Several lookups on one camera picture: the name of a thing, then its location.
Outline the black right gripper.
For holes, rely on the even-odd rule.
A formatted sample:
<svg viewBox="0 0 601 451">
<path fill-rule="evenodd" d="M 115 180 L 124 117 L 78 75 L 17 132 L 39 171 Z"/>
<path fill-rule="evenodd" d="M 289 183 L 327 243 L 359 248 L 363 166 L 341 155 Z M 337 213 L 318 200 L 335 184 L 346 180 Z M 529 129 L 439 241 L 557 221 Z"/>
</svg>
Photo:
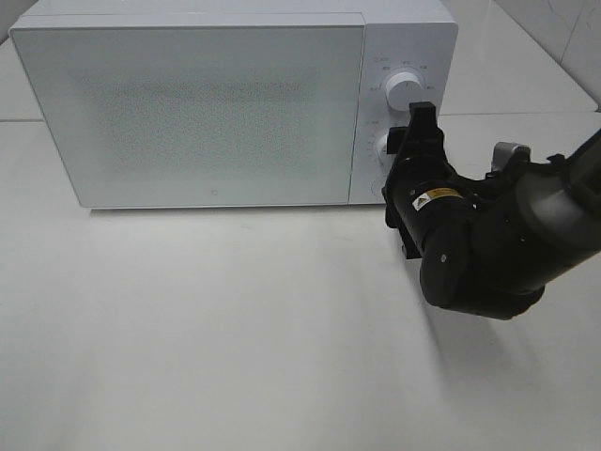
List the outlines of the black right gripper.
<svg viewBox="0 0 601 451">
<path fill-rule="evenodd" d="M 465 223 L 474 210 L 447 160 L 436 105 L 412 102 L 409 113 L 408 126 L 387 133 L 386 154 L 394 160 L 382 194 L 386 225 L 399 232 L 405 257 L 420 258 L 436 229 Z"/>
</svg>

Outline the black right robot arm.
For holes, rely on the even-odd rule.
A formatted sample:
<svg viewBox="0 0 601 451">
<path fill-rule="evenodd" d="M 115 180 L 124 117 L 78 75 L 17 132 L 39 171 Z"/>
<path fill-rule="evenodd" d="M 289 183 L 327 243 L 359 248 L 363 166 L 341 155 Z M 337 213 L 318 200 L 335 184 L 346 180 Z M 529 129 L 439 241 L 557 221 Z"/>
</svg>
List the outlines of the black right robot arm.
<svg viewBox="0 0 601 451">
<path fill-rule="evenodd" d="M 406 258 L 421 263 L 425 300 L 436 307 L 511 319 L 547 283 L 600 251 L 600 138 L 535 163 L 528 147 L 498 143 L 482 179 L 449 163 L 436 106 L 409 107 L 386 150 L 385 221 Z"/>
</svg>

